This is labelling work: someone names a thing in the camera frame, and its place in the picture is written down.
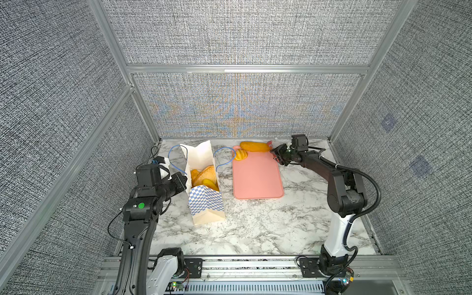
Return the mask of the red kitchen tongs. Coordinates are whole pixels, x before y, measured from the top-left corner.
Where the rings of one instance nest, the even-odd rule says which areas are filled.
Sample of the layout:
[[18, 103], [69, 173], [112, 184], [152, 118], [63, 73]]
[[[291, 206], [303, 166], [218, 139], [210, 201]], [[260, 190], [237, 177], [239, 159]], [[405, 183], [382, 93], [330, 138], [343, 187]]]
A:
[[270, 150], [272, 150], [274, 148], [274, 145], [273, 145], [273, 142], [272, 141], [268, 141], [266, 143], [266, 145], [269, 147]]

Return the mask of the oval golden bread bun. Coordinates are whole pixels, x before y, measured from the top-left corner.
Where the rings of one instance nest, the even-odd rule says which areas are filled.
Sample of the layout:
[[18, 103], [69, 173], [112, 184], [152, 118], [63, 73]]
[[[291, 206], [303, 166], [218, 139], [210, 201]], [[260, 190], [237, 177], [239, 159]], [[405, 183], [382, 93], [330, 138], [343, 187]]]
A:
[[202, 184], [214, 191], [219, 191], [219, 186], [217, 185], [217, 183], [215, 183], [214, 181], [212, 181], [211, 179], [204, 179]]

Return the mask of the triangular tan bread slice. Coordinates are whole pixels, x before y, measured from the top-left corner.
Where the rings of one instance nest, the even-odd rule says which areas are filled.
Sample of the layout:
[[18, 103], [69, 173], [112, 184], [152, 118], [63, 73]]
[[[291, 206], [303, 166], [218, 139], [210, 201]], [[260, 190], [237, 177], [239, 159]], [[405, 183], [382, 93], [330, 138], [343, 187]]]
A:
[[203, 182], [204, 179], [211, 179], [215, 183], [218, 183], [217, 182], [217, 177], [216, 177], [215, 166], [210, 165], [210, 166], [207, 166], [206, 168], [204, 168], [203, 170], [201, 170], [200, 175], [196, 179], [196, 182], [192, 183], [192, 186], [195, 187], [195, 186], [203, 185], [202, 182]]

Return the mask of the long oval bread loaf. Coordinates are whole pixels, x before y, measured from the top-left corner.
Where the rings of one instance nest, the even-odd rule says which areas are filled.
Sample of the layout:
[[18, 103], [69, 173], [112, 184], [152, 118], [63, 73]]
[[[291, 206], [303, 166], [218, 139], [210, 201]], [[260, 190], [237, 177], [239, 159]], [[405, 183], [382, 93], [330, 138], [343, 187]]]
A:
[[248, 152], [269, 152], [271, 147], [267, 143], [259, 143], [252, 141], [243, 141], [239, 144], [242, 150]]

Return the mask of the checkered paper bag blue handles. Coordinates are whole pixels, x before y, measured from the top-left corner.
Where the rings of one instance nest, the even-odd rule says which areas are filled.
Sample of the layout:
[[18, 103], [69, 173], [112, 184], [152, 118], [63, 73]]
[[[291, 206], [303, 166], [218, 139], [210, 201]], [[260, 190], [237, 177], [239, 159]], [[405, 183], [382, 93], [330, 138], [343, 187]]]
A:
[[[204, 141], [197, 146], [176, 145], [170, 148], [168, 156], [171, 156], [174, 150], [180, 149], [183, 152], [186, 166], [178, 168], [187, 177], [186, 193], [188, 195], [188, 207], [195, 225], [209, 224], [213, 222], [224, 221], [226, 214], [224, 211], [224, 202], [222, 192], [220, 189], [218, 171], [225, 165], [231, 163], [234, 155], [230, 160], [219, 165], [215, 161], [217, 151], [229, 150], [233, 154], [234, 150], [231, 147], [222, 147], [214, 151], [211, 141]], [[219, 191], [214, 191], [204, 185], [192, 186], [191, 170], [203, 170], [207, 166], [213, 165], [216, 170], [217, 185]]]

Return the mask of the small ridged yellow bun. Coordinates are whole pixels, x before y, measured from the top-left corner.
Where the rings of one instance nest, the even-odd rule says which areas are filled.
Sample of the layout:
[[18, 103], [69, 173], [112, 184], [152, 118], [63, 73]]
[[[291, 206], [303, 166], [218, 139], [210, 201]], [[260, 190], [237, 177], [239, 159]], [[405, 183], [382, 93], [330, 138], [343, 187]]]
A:
[[248, 157], [248, 152], [244, 149], [236, 149], [235, 152], [235, 161], [243, 161]]

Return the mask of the square glazed pastry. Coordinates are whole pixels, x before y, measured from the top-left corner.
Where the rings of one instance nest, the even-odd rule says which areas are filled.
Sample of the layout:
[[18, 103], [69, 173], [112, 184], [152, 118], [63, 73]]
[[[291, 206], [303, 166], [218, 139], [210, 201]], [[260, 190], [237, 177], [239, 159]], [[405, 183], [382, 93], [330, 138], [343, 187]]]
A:
[[192, 183], [195, 183], [195, 182], [196, 182], [196, 179], [198, 178], [199, 175], [200, 175], [200, 171], [199, 171], [199, 170], [197, 170], [197, 169], [191, 170]]

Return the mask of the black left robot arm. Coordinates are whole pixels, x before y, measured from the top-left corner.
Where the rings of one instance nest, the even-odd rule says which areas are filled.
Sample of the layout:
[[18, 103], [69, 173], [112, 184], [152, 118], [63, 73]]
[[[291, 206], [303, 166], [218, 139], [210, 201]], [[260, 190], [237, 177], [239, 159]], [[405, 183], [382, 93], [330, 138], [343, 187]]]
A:
[[135, 170], [138, 184], [132, 189], [121, 210], [124, 222], [124, 244], [114, 295], [145, 295], [152, 237], [163, 204], [186, 190], [187, 177], [181, 172], [170, 174], [159, 164], [143, 164]]

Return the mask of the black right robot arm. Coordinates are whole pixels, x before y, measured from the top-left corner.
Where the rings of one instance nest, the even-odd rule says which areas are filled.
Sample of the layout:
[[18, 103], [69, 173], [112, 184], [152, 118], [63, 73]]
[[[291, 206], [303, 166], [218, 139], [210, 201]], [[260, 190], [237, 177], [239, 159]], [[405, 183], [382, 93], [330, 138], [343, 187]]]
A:
[[320, 175], [328, 182], [327, 203], [333, 212], [328, 238], [322, 245], [318, 264], [323, 275], [337, 275], [348, 264], [349, 235], [352, 218], [367, 205], [362, 176], [328, 160], [325, 150], [310, 146], [288, 147], [282, 144], [270, 153], [283, 166], [298, 164]]

